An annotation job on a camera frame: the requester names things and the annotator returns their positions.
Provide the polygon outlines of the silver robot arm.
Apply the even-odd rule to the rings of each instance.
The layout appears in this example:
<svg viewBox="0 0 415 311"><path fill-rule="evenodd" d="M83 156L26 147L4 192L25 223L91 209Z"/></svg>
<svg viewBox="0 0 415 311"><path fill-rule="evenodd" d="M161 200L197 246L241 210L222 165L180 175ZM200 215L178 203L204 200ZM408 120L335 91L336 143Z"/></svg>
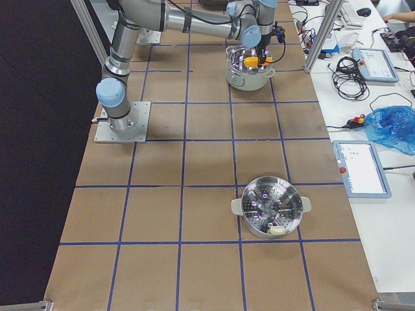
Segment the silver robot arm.
<svg viewBox="0 0 415 311"><path fill-rule="evenodd" d="M199 10L192 3L182 7L174 1L108 1L108 5L118 19L95 89L105 116L95 122L115 141L143 141L147 135L149 104L131 102L127 95L130 62L144 31L166 32L180 45L189 43L193 34L238 41L262 60L275 35L276 1L230 1L224 13Z"/></svg>

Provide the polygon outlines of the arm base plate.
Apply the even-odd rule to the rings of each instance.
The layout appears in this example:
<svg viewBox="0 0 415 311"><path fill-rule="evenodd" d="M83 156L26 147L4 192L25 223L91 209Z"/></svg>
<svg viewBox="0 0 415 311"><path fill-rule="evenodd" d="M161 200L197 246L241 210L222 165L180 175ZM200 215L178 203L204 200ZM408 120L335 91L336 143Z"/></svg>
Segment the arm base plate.
<svg viewBox="0 0 415 311"><path fill-rule="evenodd" d="M157 45L161 41L161 32L141 28L137 38L137 45Z"/></svg>
<svg viewBox="0 0 415 311"><path fill-rule="evenodd" d="M96 143L145 143L151 102L131 102L130 112L122 119L111 119L102 108L101 115L95 118L97 129Z"/></svg>

